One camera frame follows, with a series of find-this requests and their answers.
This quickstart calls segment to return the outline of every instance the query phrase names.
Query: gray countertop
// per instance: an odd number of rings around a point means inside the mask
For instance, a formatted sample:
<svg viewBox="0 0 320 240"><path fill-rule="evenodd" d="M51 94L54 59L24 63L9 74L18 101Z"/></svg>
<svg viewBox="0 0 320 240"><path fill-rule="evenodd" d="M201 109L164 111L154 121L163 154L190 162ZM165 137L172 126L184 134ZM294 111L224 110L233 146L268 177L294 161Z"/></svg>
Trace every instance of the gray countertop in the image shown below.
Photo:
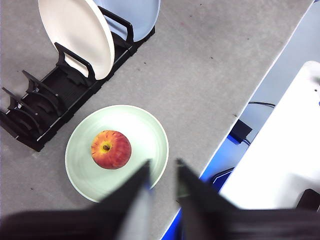
<svg viewBox="0 0 320 240"><path fill-rule="evenodd" d="M155 35L40 153L1 130L1 217L93 205L69 182L67 141L87 115L128 104L156 116L169 140L168 164L153 191L149 239L159 239L178 209L174 159L184 158L200 174L311 2L163 0ZM23 95L28 83L21 70L41 79L57 59L37 1L2 0L2 87ZM2 110L8 102L1 93Z"/></svg>

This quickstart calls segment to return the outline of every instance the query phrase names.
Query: light blue plate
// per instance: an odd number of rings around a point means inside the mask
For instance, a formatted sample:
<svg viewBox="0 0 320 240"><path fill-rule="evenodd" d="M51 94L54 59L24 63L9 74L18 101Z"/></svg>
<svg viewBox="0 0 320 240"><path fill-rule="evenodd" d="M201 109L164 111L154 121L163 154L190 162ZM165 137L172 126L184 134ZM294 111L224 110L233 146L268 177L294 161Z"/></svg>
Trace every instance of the light blue plate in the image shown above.
<svg viewBox="0 0 320 240"><path fill-rule="evenodd" d="M133 40L137 42L146 37L155 26L161 0L94 0L94 2L129 21L133 26ZM126 27L108 17L106 19L110 30L125 40Z"/></svg>
<svg viewBox="0 0 320 240"><path fill-rule="evenodd" d="M104 130L124 134L131 157L118 169L104 169L91 157L91 143ZM113 105L87 116L73 131L65 151L65 168L74 188L87 199L99 202L120 187L145 162L150 161L151 187L165 171L168 138L160 122L149 112L130 105Z"/></svg>

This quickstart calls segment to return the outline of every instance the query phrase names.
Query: apple stem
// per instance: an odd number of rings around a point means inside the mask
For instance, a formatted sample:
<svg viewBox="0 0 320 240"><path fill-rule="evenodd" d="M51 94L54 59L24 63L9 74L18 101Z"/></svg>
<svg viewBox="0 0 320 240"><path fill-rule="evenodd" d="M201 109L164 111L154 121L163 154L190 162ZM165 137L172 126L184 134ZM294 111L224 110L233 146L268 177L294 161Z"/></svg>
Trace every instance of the apple stem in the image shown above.
<svg viewBox="0 0 320 240"><path fill-rule="evenodd" d="M109 151L110 147L108 145L103 145L103 149Z"/></svg>

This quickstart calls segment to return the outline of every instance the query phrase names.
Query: white table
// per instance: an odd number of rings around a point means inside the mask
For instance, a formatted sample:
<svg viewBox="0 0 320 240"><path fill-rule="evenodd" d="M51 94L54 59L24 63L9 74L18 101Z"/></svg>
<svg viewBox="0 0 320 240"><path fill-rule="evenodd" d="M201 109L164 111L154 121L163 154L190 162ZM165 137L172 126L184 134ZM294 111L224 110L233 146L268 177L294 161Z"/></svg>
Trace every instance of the white table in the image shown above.
<svg viewBox="0 0 320 240"><path fill-rule="evenodd" d="M320 192L319 137L320 63L309 61L220 194L242 209L295 208L305 189Z"/></svg>

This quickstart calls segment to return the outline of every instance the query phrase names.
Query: plate rim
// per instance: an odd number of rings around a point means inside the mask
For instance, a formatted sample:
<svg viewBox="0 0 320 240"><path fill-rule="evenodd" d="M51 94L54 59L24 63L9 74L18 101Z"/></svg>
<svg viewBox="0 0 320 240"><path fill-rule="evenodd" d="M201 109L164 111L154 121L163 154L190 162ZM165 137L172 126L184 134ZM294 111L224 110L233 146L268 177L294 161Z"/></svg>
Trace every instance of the plate rim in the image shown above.
<svg viewBox="0 0 320 240"><path fill-rule="evenodd" d="M136 43L136 42L139 42L141 40L143 40L146 36L148 36L148 34L151 32L151 30L156 26L156 23L157 23L157 20L159 18L159 13L160 13L160 8L161 8L161 0L157 0L157 11L156 11L156 15L155 15L155 18L152 22L152 27L151 28L148 28L148 31L143 35L143 37L137 37L137 39L135 39L135 29L133 28L133 41Z"/></svg>
<svg viewBox="0 0 320 240"><path fill-rule="evenodd" d="M43 27L45 29L45 32L46 32L47 36L50 39L50 42L53 44L55 50L58 52L58 49L56 48L53 40L49 36L47 28L46 28L46 26L44 24L43 16L42 16L41 10L40 10L41 9L40 8L40 2L41 1L42 0L38 0L38 10L39 10L39 14L40 14L42 25L43 25ZM109 70L107 70L108 73L103 78L96 79L96 80L99 81L99 80L103 80L104 78L106 78L109 75L109 73L111 72L111 70L112 70L112 68L114 66L114 62L115 62L115 44L114 44L114 39L112 37L111 30L110 30L110 27L109 27L109 24L108 24L107 20L105 19L104 15L102 14L102 12L98 8L98 6L95 4L95 2L93 0L82 0L82 1L86 2L86 4L89 6L89 8L92 10L94 15L96 16L96 18L100 22L100 25L101 25L101 27L103 29L103 32L104 32L104 35L106 37L107 45L109 46L109 52L110 52L110 66L108 66Z"/></svg>
<svg viewBox="0 0 320 240"><path fill-rule="evenodd" d="M133 106L133 105L127 105L127 104L117 104L117 105L110 105L110 106L106 106L106 107L103 107L103 108L100 108L99 110L96 110L94 112L92 112L91 114L89 114L88 116L86 116L76 127L75 129L72 131L72 134L70 135L69 139L68 139L68 143L66 145L66 148L65 148L65 153L64 153L64 165L65 165L65 171L66 171L66 174L69 178L69 181L71 182L72 186L77 190L78 193L80 193L83 197L85 197L86 199L92 201L92 202L95 202L95 203L100 203L99 201L97 201L96 199L93 199L92 197L84 194L77 186L76 184L73 182L72 178L70 177L70 174L69 174L69 169L68 169L68 164L67 164L67 154L68 154L68 149L69 149L69 144L70 144L70 139L72 138L72 136L75 134L77 128L80 127L80 125L87 119L89 118L91 115L93 114L96 114L98 112L101 112L103 111L104 109L111 109L111 108L119 108L119 107L129 107L129 108L133 108L133 109L137 109L137 110L140 110L146 114L148 114L150 117L152 117L155 122L160 126L160 129L161 131L164 133L164 138L165 138L165 144L166 144L166 156L165 156L165 162L164 162L164 166L161 170L161 173L160 175L158 176L158 178L154 181L154 183L151 185L151 189L159 182L160 178L162 177L162 175L164 174L165 170L166 170L166 167L167 167L167 163L168 163L168 158L169 158L169 141L168 141L168 136L166 134L166 131L164 129L164 127L162 126L162 124L159 122L159 120L154 116L152 115L150 112L148 112L147 110L144 110L143 108L141 107L138 107L138 106Z"/></svg>

